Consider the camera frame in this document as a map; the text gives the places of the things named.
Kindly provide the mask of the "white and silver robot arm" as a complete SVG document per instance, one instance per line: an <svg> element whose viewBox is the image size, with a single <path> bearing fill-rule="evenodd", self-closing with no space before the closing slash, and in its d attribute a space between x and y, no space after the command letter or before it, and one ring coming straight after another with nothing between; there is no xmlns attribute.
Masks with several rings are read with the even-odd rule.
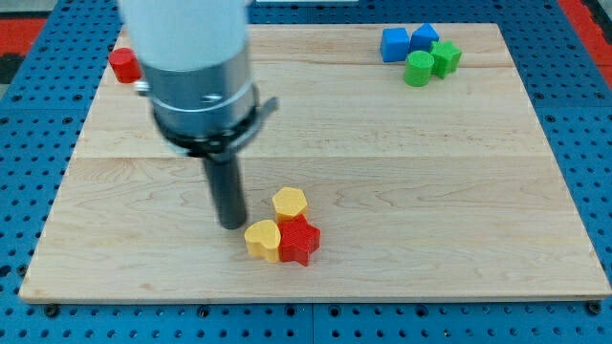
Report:
<svg viewBox="0 0 612 344"><path fill-rule="evenodd" d="M119 0L165 139L191 157L226 161L276 107L251 73L246 0Z"/></svg>

